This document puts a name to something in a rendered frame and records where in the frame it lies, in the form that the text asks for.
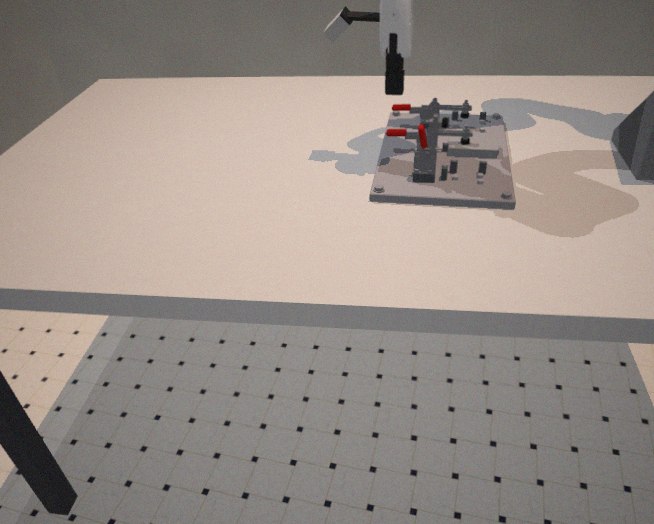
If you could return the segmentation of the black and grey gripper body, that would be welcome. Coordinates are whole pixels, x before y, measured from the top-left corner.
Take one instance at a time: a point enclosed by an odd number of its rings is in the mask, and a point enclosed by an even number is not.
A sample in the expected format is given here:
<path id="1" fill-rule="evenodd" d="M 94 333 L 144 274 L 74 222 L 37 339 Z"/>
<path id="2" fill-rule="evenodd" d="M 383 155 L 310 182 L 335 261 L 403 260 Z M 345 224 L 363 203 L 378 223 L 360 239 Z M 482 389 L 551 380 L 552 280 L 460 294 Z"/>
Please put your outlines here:
<path id="1" fill-rule="evenodd" d="M 397 34 L 397 54 L 400 53 L 402 58 L 410 58 L 413 47 L 413 12 L 413 0 L 380 0 L 380 53 L 383 59 L 387 47 L 389 54 L 390 33 Z"/>

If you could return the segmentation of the toggle clamp with red handle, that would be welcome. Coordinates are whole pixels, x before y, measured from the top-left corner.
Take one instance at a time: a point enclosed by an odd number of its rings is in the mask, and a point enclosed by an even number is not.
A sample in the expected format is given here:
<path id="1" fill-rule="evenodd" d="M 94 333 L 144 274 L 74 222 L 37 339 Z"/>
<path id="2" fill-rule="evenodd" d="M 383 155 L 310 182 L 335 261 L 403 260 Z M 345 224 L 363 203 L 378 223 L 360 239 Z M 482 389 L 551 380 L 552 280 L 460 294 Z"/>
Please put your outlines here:
<path id="1" fill-rule="evenodd" d="M 393 111 L 409 111 L 409 114 L 420 114 L 420 124 L 425 125 L 425 129 L 429 124 L 425 124 L 426 120 L 434 118 L 434 114 L 440 114 L 440 110 L 456 110 L 462 111 L 461 118 L 469 118 L 469 112 L 472 111 L 472 105 L 469 105 L 468 100 L 465 100 L 463 105 L 440 105 L 437 98 L 433 98 L 429 105 L 421 105 L 421 107 L 411 107 L 411 104 L 394 104 Z M 432 109 L 431 109 L 432 108 Z"/>
<path id="2" fill-rule="evenodd" d="M 442 126 L 442 128 L 447 128 L 448 118 L 438 118 L 438 114 L 434 114 L 434 118 L 426 120 L 425 124 L 433 127 L 432 131 L 432 142 L 431 149 L 428 152 L 423 151 L 427 148 L 427 139 L 425 133 L 424 125 L 419 125 L 418 132 L 420 138 L 420 144 L 418 151 L 415 151 L 414 156 L 414 167 L 413 167 L 413 182 L 435 182 L 435 170 L 436 170 L 436 155 L 437 150 L 435 149 L 436 145 L 436 135 L 437 127 Z"/>

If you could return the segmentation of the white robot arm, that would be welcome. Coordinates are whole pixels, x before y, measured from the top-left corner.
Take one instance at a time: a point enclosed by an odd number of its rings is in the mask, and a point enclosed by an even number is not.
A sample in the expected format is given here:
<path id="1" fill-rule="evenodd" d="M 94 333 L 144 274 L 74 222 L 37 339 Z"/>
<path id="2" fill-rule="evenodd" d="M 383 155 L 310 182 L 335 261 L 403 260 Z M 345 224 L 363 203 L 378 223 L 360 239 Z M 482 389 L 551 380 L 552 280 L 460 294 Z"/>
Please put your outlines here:
<path id="1" fill-rule="evenodd" d="M 323 34 L 333 43 L 350 26 L 352 21 L 380 22 L 380 13 L 350 11 L 345 6 L 327 25 Z"/>

